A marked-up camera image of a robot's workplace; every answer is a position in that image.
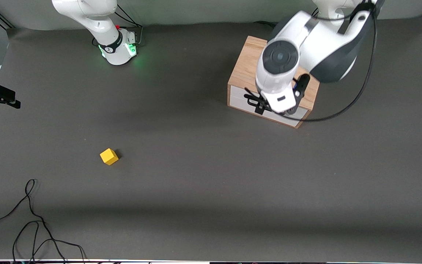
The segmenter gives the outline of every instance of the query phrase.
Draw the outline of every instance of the yellow cube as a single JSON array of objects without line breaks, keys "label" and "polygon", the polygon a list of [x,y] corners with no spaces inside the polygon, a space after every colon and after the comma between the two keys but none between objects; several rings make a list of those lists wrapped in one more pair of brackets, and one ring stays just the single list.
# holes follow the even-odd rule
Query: yellow cube
[{"label": "yellow cube", "polygon": [[107,165],[112,165],[118,160],[118,156],[112,149],[108,148],[106,151],[100,154],[100,157]]}]

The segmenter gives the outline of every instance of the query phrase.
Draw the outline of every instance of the gray tabletop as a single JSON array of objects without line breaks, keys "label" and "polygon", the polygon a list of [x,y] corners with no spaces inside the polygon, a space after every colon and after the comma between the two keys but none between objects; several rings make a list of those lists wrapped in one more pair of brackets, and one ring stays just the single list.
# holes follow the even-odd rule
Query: gray tabletop
[{"label": "gray tabletop", "polygon": [[[226,106],[245,38],[270,30],[151,26],[123,66],[87,30],[10,31],[0,84],[22,108],[0,105],[0,216],[37,178],[36,212],[91,259],[422,263],[422,17],[379,21],[364,95],[298,130]],[[312,117],[357,94],[371,41]],[[0,223],[0,258],[33,219],[25,203]]]}]

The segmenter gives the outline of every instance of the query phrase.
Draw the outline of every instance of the white wall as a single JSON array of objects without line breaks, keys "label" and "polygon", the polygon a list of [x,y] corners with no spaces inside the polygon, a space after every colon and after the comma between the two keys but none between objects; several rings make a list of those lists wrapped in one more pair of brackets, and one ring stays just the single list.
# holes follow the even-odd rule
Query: white wall
[{"label": "white wall", "polygon": [[[311,13],[315,8],[311,0],[118,0],[118,3],[143,25],[279,21],[298,10]],[[51,0],[0,0],[0,13],[17,27],[38,30],[82,28],[57,13]],[[386,0],[380,18],[419,15],[422,15],[422,0]],[[115,15],[111,18],[119,25],[128,25]]]}]

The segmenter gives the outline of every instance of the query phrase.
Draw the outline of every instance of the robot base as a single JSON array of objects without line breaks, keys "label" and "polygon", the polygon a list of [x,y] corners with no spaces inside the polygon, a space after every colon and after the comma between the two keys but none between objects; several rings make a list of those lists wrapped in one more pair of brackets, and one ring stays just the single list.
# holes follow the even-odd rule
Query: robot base
[{"label": "robot base", "polygon": [[123,65],[136,56],[137,47],[134,32],[129,32],[126,29],[119,29],[119,32],[123,35],[123,40],[114,53],[104,52],[99,46],[102,56],[106,58],[111,65]]}]

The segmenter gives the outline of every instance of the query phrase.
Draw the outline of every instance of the wooden box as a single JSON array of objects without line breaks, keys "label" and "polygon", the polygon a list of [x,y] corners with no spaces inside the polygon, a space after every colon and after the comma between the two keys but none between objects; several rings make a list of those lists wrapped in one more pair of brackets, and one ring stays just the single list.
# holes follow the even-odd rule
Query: wooden box
[{"label": "wooden box", "polygon": [[[266,40],[251,36],[247,37],[239,58],[237,59],[236,66],[234,67],[229,82],[227,83],[227,105],[259,117],[279,122],[283,125],[298,128],[302,123],[300,121],[286,119],[268,111],[265,111],[263,115],[256,114],[255,107],[249,105],[247,103],[247,99],[243,97],[247,93],[244,90],[245,87],[255,94],[258,94],[255,87],[256,63],[265,45]],[[294,78],[298,79],[298,77],[304,73],[308,72],[299,67]],[[305,90],[305,96],[300,101],[298,109],[293,115],[291,115],[291,117],[303,119],[310,114],[314,107],[315,97],[317,96],[319,85],[320,82],[318,82],[318,80],[316,80],[313,76],[310,76],[310,82]]]}]

